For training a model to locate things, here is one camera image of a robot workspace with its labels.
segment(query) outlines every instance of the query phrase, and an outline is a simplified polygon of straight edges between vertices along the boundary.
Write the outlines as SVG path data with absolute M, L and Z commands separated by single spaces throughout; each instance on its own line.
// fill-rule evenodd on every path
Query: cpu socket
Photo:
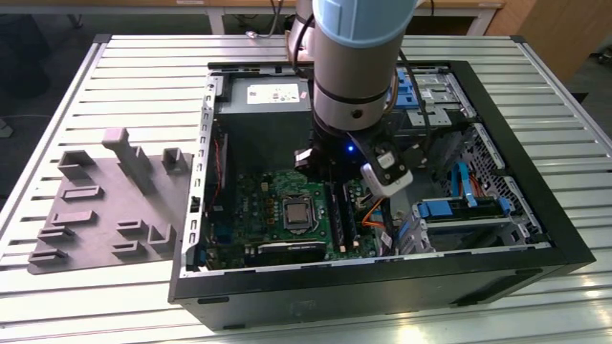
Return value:
M 312 199 L 307 196 L 283 200 L 283 220 L 285 229 L 293 234 L 304 234 L 313 227 Z

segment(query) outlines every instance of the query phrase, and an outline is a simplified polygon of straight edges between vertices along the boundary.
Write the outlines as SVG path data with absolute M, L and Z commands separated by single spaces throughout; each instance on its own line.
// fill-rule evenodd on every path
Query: open computer tower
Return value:
M 293 170 L 312 83 L 291 66 L 209 70 L 169 302 L 211 329 L 487 303 L 595 260 L 467 62 L 413 65 L 431 148 L 387 210 L 359 179 Z M 384 120 L 408 148 L 424 122 L 397 71 Z

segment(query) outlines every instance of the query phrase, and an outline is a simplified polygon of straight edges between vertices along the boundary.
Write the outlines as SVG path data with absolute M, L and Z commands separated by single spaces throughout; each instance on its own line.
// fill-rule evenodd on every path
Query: aluminum extrusion table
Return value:
M 527 44 L 508 37 L 407 37 L 411 59 L 464 59 L 567 210 L 597 262 L 489 305 L 212 333 L 167 303 L 171 262 L 32 276 L 28 253 L 61 177 L 63 151 L 112 155 L 125 126 L 147 154 L 195 152 L 207 63 L 285 59 L 284 37 L 115 36 L 89 49 L 0 213 L 0 341 L 113 343 L 537 343 L 609 341 L 612 145 Z

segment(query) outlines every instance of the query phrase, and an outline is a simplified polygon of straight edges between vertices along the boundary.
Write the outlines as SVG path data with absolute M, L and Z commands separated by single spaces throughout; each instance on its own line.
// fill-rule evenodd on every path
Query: motherboard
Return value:
M 232 219 L 211 223 L 209 268 L 373 257 L 375 235 L 369 227 L 361 227 L 359 219 L 365 190 L 359 181 L 343 187 L 353 229 L 333 223 L 339 221 L 335 196 L 324 183 L 308 181 L 292 170 L 240 174 Z

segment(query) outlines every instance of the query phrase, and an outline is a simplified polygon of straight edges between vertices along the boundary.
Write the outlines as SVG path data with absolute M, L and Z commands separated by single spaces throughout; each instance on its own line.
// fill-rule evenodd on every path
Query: sticker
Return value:
M 179 5 L 204 5 L 203 0 L 176 0 Z
M 380 240 L 387 245 L 387 247 L 391 248 L 391 243 L 393 242 L 393 240 L 391 239 L 391 236 L 389 236 L 389 234 L 387 234 L 385 231 L 383 232 L 383 235 L 380 235 Z
M 251 85 L 247 88 L 247 104 L 299 102 L 297 84 Z

